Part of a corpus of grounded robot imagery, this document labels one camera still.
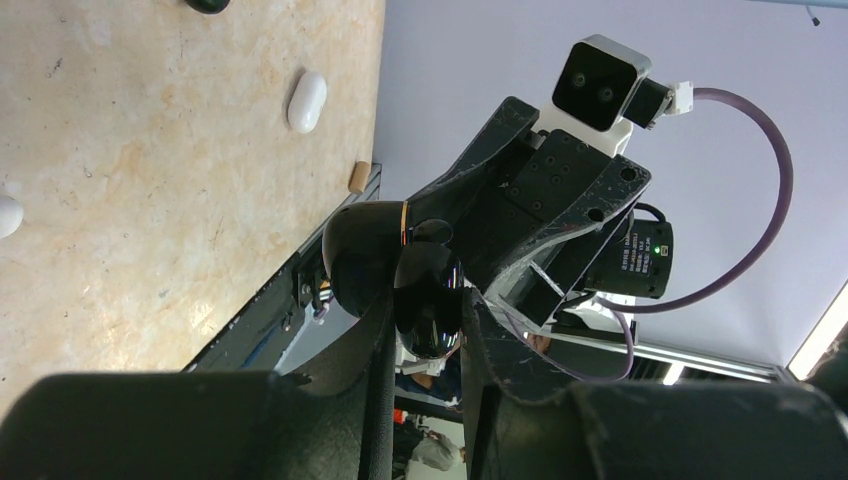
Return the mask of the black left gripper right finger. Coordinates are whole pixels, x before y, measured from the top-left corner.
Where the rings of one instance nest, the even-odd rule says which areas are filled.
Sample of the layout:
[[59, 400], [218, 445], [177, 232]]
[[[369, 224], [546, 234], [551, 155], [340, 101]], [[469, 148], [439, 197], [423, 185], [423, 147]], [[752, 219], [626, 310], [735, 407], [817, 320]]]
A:
[[843, 479], [847, 419], [796, 384], [576, 380], [463, 293], [471, 479]]

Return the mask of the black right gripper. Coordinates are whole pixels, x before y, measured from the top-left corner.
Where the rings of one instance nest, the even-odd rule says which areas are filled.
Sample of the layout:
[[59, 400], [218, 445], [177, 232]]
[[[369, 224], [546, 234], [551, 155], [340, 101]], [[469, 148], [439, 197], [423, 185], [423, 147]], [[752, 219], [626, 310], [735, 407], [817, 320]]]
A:
[[465, 275], [518, 325], [540, 332], [565, 303], [609, 291], [589, 271], [621, 246], [649, 171], [555, 131], [536, 148], [539, 110], [509, 96], [458, 159], [406, 201], [405, 224], [457, 226]]

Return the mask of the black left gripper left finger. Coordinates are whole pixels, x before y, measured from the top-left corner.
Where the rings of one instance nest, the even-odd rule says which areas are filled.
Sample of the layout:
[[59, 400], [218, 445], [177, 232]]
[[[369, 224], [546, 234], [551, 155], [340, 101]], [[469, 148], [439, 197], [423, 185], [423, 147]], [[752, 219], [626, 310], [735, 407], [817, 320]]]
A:
[[389, 293], [288, 374], [63, 374], [1, 424], [5, 479], [386, 479]]

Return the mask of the black oval charging case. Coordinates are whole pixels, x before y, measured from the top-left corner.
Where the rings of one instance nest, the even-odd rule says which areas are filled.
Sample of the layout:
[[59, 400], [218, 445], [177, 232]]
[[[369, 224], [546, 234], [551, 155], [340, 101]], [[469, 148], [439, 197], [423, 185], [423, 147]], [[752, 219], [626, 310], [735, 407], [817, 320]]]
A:
[[404, 348], [434, 360], [459, 343], [464, 272], [449, 249], [451, 224], [416, 215], [406, 202], [352, 204], [334, 213], [322, 239], [324, 268], [335, 299], [364, 318], [387, 306]]

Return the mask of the black earbud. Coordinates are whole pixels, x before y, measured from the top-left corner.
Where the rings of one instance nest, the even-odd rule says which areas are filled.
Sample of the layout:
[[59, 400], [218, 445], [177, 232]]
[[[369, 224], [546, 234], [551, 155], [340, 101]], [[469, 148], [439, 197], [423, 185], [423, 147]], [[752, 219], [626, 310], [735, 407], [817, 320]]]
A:
[[222, 13], [230, 4], [230, 0], [185, 0], [185, 4], [204, 15]]

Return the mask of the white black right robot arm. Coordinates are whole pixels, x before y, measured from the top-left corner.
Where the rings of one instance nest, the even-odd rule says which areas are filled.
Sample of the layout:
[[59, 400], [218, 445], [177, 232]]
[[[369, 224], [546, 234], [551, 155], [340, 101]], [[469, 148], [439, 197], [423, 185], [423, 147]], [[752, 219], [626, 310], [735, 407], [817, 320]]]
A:
[[632, 214], [650, 180], [589, 128], [509, 97], [457, 161], [409, 198], [408, 220], [448, 222], [467, 279], [542, 325], [593, 293], [664, 293], [671, 228]]

